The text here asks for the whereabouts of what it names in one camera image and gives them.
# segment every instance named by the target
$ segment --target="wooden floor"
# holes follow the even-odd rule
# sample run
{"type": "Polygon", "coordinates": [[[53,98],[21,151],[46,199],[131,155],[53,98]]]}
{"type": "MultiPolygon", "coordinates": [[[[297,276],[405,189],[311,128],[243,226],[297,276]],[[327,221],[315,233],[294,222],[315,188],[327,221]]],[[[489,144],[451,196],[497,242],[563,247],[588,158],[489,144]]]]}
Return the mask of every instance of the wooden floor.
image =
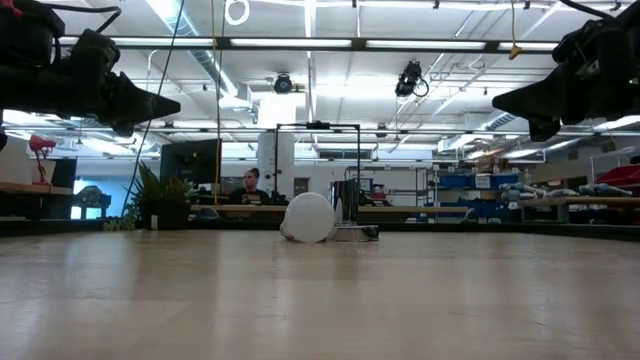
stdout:
{"type": "Polygon", "coordinates": [[[0,239],[0,359],[640,359],[640,245],[468,233],[0,239]]]}

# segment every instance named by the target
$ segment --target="white pillar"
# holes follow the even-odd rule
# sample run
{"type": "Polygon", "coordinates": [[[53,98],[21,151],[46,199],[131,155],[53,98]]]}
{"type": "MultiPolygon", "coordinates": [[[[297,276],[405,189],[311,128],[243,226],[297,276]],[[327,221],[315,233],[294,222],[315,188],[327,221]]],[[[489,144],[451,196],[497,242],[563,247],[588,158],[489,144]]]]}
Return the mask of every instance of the white pillar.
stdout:
{"type": "Polygon", "coordinates": [[[296,137],[285,133],[278,135],[278,169],[276,169],[274,133],[262,133],[258,136],[258,169],[260,181],[258,188],[267,194],[275,190],[275,174],[278,172],[278,193],[287,199],[293,198],[294,154],[296,137]]]}
{"type": "MultiPolygon", "coordinates": [[[[296,122],[296,104],[286,95],[274,95],[260,101],[258,126],[275,128],[276,124],[296,122]]],[[[278,136],[278,169],[275,168],[275,134],[262,133],[258,137],[258,169],[260,181],[258,188],[269,195],[275,189],[275,176],[278,173],[278,193],[288,199],[293,198],[295,135],[280,133],[278,136]]]]}

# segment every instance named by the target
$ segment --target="person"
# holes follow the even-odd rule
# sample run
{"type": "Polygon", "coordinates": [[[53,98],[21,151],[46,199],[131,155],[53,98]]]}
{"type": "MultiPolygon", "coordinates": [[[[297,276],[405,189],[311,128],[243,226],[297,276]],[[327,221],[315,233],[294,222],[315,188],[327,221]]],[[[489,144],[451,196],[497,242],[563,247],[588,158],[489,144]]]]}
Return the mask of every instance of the person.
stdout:
{"type": "Polygon", "coordinates": [[[260,178],[260,170],[253,168],[244,173],[244,187],[236,189],[229,195],[231,204],[268,204],[269,194],[256,188],[258,179],[260,178]]]}

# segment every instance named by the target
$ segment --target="security camera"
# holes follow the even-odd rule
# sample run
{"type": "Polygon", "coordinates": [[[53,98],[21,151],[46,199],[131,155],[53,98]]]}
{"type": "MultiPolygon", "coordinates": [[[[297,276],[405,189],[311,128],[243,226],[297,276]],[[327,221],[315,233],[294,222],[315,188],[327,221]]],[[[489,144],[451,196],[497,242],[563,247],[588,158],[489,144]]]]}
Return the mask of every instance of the security camera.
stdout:
{"type": "Polygon", "coordinates": [[[291,92],[293,83],[289,78],[289,74],[278,74],[276,82],[273,84],[273,90],[278,95],[285,95],[291,92]]]}

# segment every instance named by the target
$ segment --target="white balloon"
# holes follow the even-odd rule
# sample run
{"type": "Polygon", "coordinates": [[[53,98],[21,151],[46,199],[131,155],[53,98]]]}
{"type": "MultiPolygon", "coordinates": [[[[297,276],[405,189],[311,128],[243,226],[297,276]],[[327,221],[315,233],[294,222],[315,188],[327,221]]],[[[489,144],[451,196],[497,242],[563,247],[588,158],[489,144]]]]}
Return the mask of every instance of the white balloon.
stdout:
{"type": "Polygon", "coordinates": [[[318,242],[329,236],[335,226],[333,207],[317,193],[296,196],[287,207],[281,229],[302,242],[318,242]]]}

